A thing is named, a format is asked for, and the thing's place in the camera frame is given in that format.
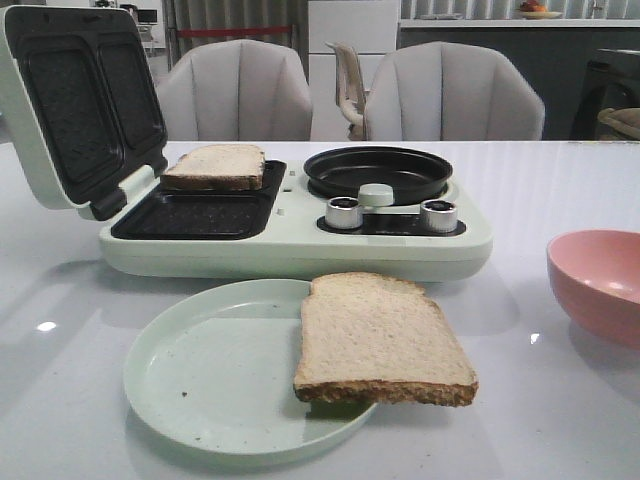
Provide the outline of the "beige office chair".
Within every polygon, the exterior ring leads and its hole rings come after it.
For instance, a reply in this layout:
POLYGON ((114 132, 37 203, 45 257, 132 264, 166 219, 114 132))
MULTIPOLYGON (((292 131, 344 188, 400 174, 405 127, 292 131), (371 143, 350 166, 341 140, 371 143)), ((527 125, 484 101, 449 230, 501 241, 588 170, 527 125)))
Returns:
POLYGON ((356 50, 339 42, 326 42, 336 59, 335 103, 348 121, 348 139, 367 139, 364 111, 366 91, 356 50))

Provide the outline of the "mint green round plate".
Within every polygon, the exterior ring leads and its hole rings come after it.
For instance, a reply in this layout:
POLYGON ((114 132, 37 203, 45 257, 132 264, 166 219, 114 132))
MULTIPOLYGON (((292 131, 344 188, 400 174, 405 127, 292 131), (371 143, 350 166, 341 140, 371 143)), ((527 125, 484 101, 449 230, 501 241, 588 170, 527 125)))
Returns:
POLYGON ((294 394, 309 289, 302 280, 243 281, 161 313, 125 361, 132 410, 170 445, 231 465, 289 463, 349 438, 374 406, 294 394))

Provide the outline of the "white cabinet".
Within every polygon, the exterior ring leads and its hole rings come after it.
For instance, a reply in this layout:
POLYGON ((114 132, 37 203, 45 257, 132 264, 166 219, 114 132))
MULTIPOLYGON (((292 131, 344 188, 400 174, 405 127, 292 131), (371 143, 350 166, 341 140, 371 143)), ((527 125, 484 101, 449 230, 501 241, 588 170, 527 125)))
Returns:
POLYGON ((336 63, 330 43, 355 49, 363 84, 370 89, 379 63, 397 44, 398 1, 308 3, 309 85, 313 102, 311 139, 345 141, 348 121, 335 103, 336 63))

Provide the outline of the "grey upholstered chair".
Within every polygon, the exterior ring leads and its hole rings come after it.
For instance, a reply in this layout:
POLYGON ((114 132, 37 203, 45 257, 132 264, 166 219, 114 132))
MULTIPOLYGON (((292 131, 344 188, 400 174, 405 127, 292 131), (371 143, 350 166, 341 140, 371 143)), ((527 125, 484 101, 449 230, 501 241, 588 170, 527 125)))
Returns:
POLYGON ((539 140, 545 106, 502 53, 431 42, 387 54, 364 111, 373 141, 539 140))
POLYGON ((171 141, 308 141, 313 106, 299 55, 256 40, 187 52, 156 88, 171 141))

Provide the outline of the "left grey upholstered chair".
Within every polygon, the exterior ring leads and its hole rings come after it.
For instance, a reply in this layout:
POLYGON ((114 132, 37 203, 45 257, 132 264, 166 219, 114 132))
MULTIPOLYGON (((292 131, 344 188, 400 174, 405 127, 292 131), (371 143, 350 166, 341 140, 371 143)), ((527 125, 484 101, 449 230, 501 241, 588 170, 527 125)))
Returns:
POLYGON ((171 141, 308 141, 313 106, 299 55, 256 40, 187 52, 156 88, 171 141))

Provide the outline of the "dark counter with white top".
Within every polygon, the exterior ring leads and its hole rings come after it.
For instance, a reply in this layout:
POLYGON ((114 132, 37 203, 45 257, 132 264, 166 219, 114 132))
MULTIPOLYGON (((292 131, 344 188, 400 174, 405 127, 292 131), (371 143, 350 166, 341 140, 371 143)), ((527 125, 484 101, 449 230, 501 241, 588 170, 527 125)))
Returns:
POLYGON ((637 20, 403 20, 399 46, 445 41, 508 57, 542 99, 545 140, 597 139, 598 113, 639 106, 637 20))

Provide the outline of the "fruit bowl on counter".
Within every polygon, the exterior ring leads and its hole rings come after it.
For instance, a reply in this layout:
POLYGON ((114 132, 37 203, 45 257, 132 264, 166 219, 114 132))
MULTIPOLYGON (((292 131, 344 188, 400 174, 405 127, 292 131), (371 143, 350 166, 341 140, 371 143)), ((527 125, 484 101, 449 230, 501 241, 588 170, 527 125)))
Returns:
POLYGON ((561 12, 549 10, 537 0, 522 1, 516 8, 516 13, 527 20, 556 19, 562 16, 561 12))

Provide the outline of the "mint green breakfast maker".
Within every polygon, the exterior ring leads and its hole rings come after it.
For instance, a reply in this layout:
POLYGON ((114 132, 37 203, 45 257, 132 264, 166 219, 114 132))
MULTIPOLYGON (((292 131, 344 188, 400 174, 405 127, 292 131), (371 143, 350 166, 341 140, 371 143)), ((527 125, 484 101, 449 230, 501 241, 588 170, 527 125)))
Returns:
POLYGON ((451 233, 426 230, 420 203, 368 208, 360 228, 325 222, 304 152, 267 160, 254 191, 160 184, 167 136, 136 26, 119 9, 6 7, 1 110, 29 186, 45 207, 102 223, 105 260, 164 277, 299 278, 372 271, 438 282, 469 277, 490 256, 488 222, 454 181, 451 233))

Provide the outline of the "black round frying pan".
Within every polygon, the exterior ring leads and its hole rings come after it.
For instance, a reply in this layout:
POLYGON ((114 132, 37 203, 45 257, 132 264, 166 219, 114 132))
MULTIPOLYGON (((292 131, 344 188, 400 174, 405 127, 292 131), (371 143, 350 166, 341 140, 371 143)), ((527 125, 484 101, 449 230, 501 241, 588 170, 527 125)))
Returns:
POLYGON ((453 174, 452 165, 435 154, 391 146, 325 151, 310 157, 303 169, 317 195, 356 197, 365 184, 385 184, 393 189, 396 206, 439 197, 453 174))

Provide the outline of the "right grey upholstered chair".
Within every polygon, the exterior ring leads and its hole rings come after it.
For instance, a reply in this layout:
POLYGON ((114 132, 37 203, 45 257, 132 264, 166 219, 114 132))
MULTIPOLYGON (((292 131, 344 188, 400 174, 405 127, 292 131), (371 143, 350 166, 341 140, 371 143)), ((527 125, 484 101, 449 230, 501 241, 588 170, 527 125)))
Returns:
POLYGON ((539 140, 545 106, 502 53, 431 42, 387 54, 364 111, 373 141, 539 140))

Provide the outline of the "pink bowl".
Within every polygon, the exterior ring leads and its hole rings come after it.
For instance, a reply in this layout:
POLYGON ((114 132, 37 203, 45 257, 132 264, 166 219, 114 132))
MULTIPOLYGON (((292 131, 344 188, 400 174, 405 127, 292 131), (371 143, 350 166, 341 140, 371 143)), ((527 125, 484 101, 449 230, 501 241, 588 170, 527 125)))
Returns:
POLYGON ((639 234, 580 230, 547 246, 553 294, 567 315, 590 333, 639 348, 639 234))

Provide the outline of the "bread slice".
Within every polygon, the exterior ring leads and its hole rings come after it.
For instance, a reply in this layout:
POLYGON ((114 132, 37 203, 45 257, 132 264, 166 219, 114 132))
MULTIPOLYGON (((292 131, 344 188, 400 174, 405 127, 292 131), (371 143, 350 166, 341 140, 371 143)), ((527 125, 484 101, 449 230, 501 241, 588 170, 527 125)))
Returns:
POLYGON ((256 145, 209 145, 181 156, 160 184, 181 190, 258 190, 264 170, 265 155, 256 145))
POLYGON ((301 305, 301 401, 470 405, 477 375, 425 289, 376 273, 318 277, 301 305))

